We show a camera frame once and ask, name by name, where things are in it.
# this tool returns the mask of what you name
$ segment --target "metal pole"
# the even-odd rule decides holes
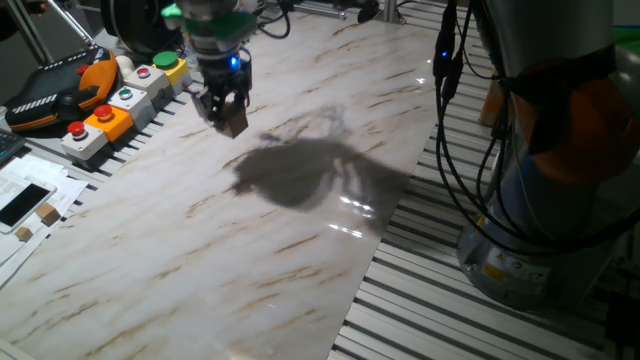
[[[21,2],[15,0],[2,0],[7,5],[7,10],[11,15],[11,18],[15,22],[20,34],[24,41],[27,43],[29,50],[36,58],[36,61],[41,66],[53,63],[53,56],[49,53],[49,50],[42,42],[42,38],[36,30],[36,27],[29,18],[29,13],[24,8]]]
[[[78,35],[80,35],[84,42],[89,45],[95,44],[95,41],[93,40],[91,35],[89,35],[89,33],[82,27],[82,25],[80,25],[78,21],[76,21],[76,19],[74,19],[74,17],[71,16],[71,14],[69,14],[67,10],[61,9],[53,0],[48,0],[48,2],[49,6],[53,8]]]

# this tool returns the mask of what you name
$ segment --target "marble board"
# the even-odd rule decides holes
[[[0,290],[0,338],[37,359],[326,359],[435,124],[435,35],[295,15],[253,37],[249,128],[187,104]]]

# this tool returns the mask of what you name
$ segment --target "emergency stop button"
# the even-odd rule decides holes
[[[76,69],[76,73],[78,73],[78,75],[82,76],[82,74],[85,73],[85,71],[89,70],[89,65],[84,64],[82,66],[80,66],[79,68]]]
[[[82,121],[74,121],[67,126],[67,131],[73,135],[74,139],[82,137],[84,135],[84,123]]]
[[[100,105],[93,110],[93,115],[95,115],[100,121],[110,120],[112,114],[113,109],[109,105]]]

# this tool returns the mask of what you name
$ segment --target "paper sheet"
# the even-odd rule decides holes
[[[64,215],[88,184],[86,181],[70,179],[67,175],[69,175],[69,171],[62,165],[31,155],[26,155],[21,159],[16,158],[0,171],[0,206],[4,197],[12,198],[11,194],[3,197],[3,193],[5,191],[8,193],[11,189],[3,189],[2,178],[16,182],[23,181],[28,185],[29,182],[25,179],[30,177],[53,184],[57,188],[47,202],[55,207],[58,213]],[[20,225],[28,227],[33,233],[26,244],[18,240],[13,233],[0,235],[0,287],[13,276],[56,225],[57,223],[48,227],[40,221],[38,215],[33,214]]]

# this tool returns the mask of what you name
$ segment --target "black cable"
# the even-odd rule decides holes
[[[514,254],[519,254],[519,255],[524,255],[524,256],[549,256],[549,255],[559,255],[561,254],[561,252],[559,251],[554,251],[554,252],[526,252],[526,251],[520,251],[520,250],[516,250],[513,249],[509,246],[505,246],[504,244],[498,242],[496,239],[494,239],[491,235],[489,235],[483,228],[482,226],[478,225],[476,223],[476,221],[474,221],[471,216],[469,215],[469,213],[467,212],[467,210],[462,206],[462,204],[460,203],[460,201],[458,200],[458,197],[456,196],[456,194],[453,192],[453,188],[451,187],[451,185],[449,184],[449,181],[447,180],[447,175],[444,172],[444,166],[442,165],[442,155],[440,153],[440,147],[442,145],[442,135],[444,135],[444,114],[447,110],[447,104],[442,105],[441,103],[441,96],[440,96],[440,86],[436,85],[436,107],[437,107],[437,111],[438,111],[438,136],[436,136],[436,162],[438,165],[438,171],[440,172],[440,177],[442,178],[442,182],[444,183],[445,188],[447,189],[447,192],[449,193],[449,197],[451,197],[451,200],[453,200],[453,203],[456,205],[456,207],[458,208],[458,211],[465,217],[465,219],[469,222],[469,224],[471,224],[475,230],[480,233],[482,236],[484,236],[487,240],[489,240],[493,245],[507,250],[509,252],[512,252]]]
[[[480,183],[482,182],[482,174],[484,173],[484,168],[487,166],[487,161],[489,160],[489,156],[491,155],[491,151],[493,151],[494,146],[496,145],[497,138],[492,138],[487,151],[485,151],[484,156],[482,157],[482,162],[480,163],[480,169],[478,170],[478,176],[476,177],[476,196],[482,205],[482,209],[487,211],[487,204],[484,201],[484,196],[482,194],[482,189],[480,188]]]
[[[468,30],[468,26],[469,26],[469,22],[471,20],[471,11],[469,10],[469,12],[467,13],[467,18],[465,19],[465,30]],[[463,37],[461,40],[461,46],[464,46],[465,43],[465,38]],[[452,75],[449,75],[447,77],[447,82],[452,81],[454,79],[451,78]],[[445,83],[444,85],[445,91],[447,90],[447,84]],[[436,90],[437,94],[439,95],[439,101],[441,101],[441,106],[443,108],[446,109],[449,99],[443,99],[442,98],[442,93],[441,90],[437,89],[437,85],[436,85]],[[464,182],[462,181],[462,178],[460,177],[460,175],[458,174],[458,171],[455,167],[455,165],[453,164],[453,160],[451,159],[451,155],[449,154],[449,148],[447,145],[447,140],[446,140],[446,135],[444,133],[444,114],[443,114],[443,121],[442,121],[442,129],[438,129],[438,132],[440,134],[439,137],[441,137],[441,145],[442,145],[442,150],[444,152],[444,156],[445,159],[447,160],[447,164],[449,165],[449,170],[451,171],[451,174],[453,175],[454,179],[456,180],[456,182],[458,183],[458,186],[460,186],[460,190],[462,190],[462,192],[464,193],[464,195],[469,199],[469,201],[478,209],[482,212],[482,214],[487,217],[491,222],[493,222],[494,224],[496,224],[496,226],[498,226],[502,231],[506,232],[507,234],[520,239],[521,241],[525,242],[525,243],[529,243],[532,245],[540,245],[540,239],[535,239],[532,238],[530,236],[526,236],[526,234],[521,234],[516,232],[513,229],[508,228],[507,226],[505,226],[504,224],[502,224],[502,222],[500,222],[498,219],[496,219],[492,214],[490,214],[488,211],[482,211],[482,206],[478,203],[478,201],[476,200],[476,198],[471,194],[471,192],[469,191],[469,189],[467,188],[467,186],[464,184]],[[550,242],[550,241],[545,241],[545,245],[548,245],[549,247],[555,248],[557,247],[557,244],[555,242]]]
[[[270,38],[274,38],[274,39],[286,38],[287,36],[289,36],[289,33],[291,32],[291,21],[289,21],[288,14],[283,14],[283,15],[284,15],[284,21],[287,23],[287,30],[285,30],[284,34],[276,35],[276,34],[270,33],[269,31],[265,30],[262,26],[259,26],[258,30],[262,31],[263,33],[265,33],[265,35],[267,35]]]
[[[422,5],[427,5],[423,2],[420,1],[415,1],[415,0],[405,0],[402,1],[400,4],[396,5],[396,9],[399,8],[400,6],[406,5],[406,4],[422,4]]]
[[[284,15],[285,15],[285,14],[284,14],[284,13],[282,13],[282,14],[280,14],[280,16],[275,17],[275,18],[273,18],[273,19],[267,19],[267,20],[265,20],[265,21],[260,21],[260,22],[258,22],[258,26],[264,26],[264,25],[267,25],[267,24],[274,23],[274,22],[276,22],[276,21],[278,21],[278,20],[282,19],[282,18],[284,17]]]
[[[462,36],[462,29],[460,29],[460,23],[458,23],[458,19],[456,18],[456,26],[458,27],[458,32],[460,33],[460,36]],[[471,69],[471,72],[481,78],[481,79],[485,79],[485,80],[500,80],[500,76],[486,76],[486,75],[480,75],[476,69],[473,68],[473,66],[471,66],[471,62],[469,61],[469,57],[467,56],[467,50],[463,47],[462,48],[462,54],[464,55],[464,60],[467,62],[467,66],[469,66],[469,69]]]
[[[468,20],[469,20],[469,16],[467,17],[467,21],[465,22],[465,31],[463,31],[463,36],[466,36],[466,30],[468,30]],[[451,199],[453,200],[453,202],[456,204],[456,206],[458,207],[458,210],[460,211],[460,213],[465,217],[465,219],[475,228],[475,230],[477,232],[479,232],[480,234],[482,234],[485,238],[487,238],[487,240],[489,240],[492,244],[494,244],[495,246],[498,246],[500,248],[503,248],[507,251],[510,251],[514,254],[520,254],[520,255],[525,255],[525,256],[554,256],[554,255],[562,255],[562,254],[568,254],[568,253],[573,253],[573,252],[577,252],[577,251],[581,251],[587,248],[593,248],[593,247],[597,247],[600,246],[604,243],[606,243],[607,241],[612,241],[617,239],[617,237],[619,237],[620,235],[622,235],[624,232],[628,231],[629,228],[631,228],[631,226],[633,226],[635,223],[637,223],[638,221],[640,221],[640,208],[636,209],[635,211],[633,211],[628,217],[626,217],[625,219],[621,219],[613,224],[610,224],[609,226],[589,235],[589,236],[585,236],[583,238],[580,239],[573,239],[571,241],[565,240],[565,241],[558,241],[558,242],[553,242],[553,244],[550,245],[545,245],[542,244],[542,242],[547,242],[547,241],[552,241],[552,239],[548,239],[548,238],[538,238],[537,241],[530,241],[531,239],[523,239],[521,236],[518,236],[516,234],[513,233],[513,231],[511,229],[506,228],[503,224],[501,224],[499,221],[497,221],[493,216],[491,216],[491,214],[489,212],[483,212],[482,209],[480,207],[478,207],[477,202],[475,201],[475,199],[473,198],[473,196],[469,193],[468,189],[466,189],[466,186],[464,185],[464,183],[462,182],[462,179],[460,178],[460,176],[458,175],[455,166],[453,165],[453,161],[451,160],[451,157],[449,155],[448,152],[448,148],[447,148],[447,143],[446,143],[446,135],[445,135],[445,130],[444,130],[444,117],[445,117],[445,112],[446,112],[446,108],[448,105],[448,101],[449,99],[444,99],[443,101],[443,97],[442,97],[442,93],[441,93],[441,87],[442,87],[442,78],[437,78],[436,77],[436,105],[437,105],[437,110],[438,110],[438,136],[436,138],[436,161],[438,163],[438,170],[440,172],[440,176],[442,177],[442,181],[447,189],[447,192],[449,193],[449,196],[451,197]],[[492,238],[491,236],[489,236],[489,234],[484,231],[484,229],[481,228],[480,225],[478,225],[475,221],[473,221],[473,219],[469,216],[469,214],[467,213],[467,211],[462,207],[462,205],[460,204],[460,202],[458,201],[456,195],[453,192],[453,189],[451,188],[451,185],[449,184],[449,181],[446,178],[446,174],[444,171],[444,167],[442,166],[442,156],[440,153],[440,147],[442,146],[442,149],[445,153],[445,159],[447,160],[447,163],[450,167],[451,173],[454,175],[454,178],[456,179],[456,181],[458,182],[458,184],[461,186],[461,189],[463,190],[463,193],[465,194],[465,196],[467,196],[467,198],[469,198],[469,200],[474,204],[474,206],[476,206],[476,208],[478,208],[478,210],[481,211],[482,215],[484,215],[489,221],[491,221],[492,223],[494,223],[496,226],[498,226],[501,230],[507,232],[509,235],[512,235],[514,238],[522,241],[522,242],[529,242],[530,245],[533,246],[547,246],[550,248],[555,248],[557,250],[554,251],[544,251],[544,252],[523,252],[520,250],[515,250],[512,248],[509,248],[508,246],[505,246],[504,244],[501,244],[500,242],[496,241],[494,238]]]
[[[291,33],[291,21],[289,20],[289,9],[285,7],[285,4],[282,2],[282,0],[278,0],[277,3],[278,3],[278,6],[280,7],[280,10],[282,10],[282,14],[280,14],[279,16],[273,19],[259,22],[258,30],[262,31],[265,35],[269,36],[270,38],[281,40],[289,36],[289,33]],[[282,18],[284,18],[284,21],[287,24],[287,29],[285,30],[284,34],[277,35],[264,29],[266,25],[272,24]]]

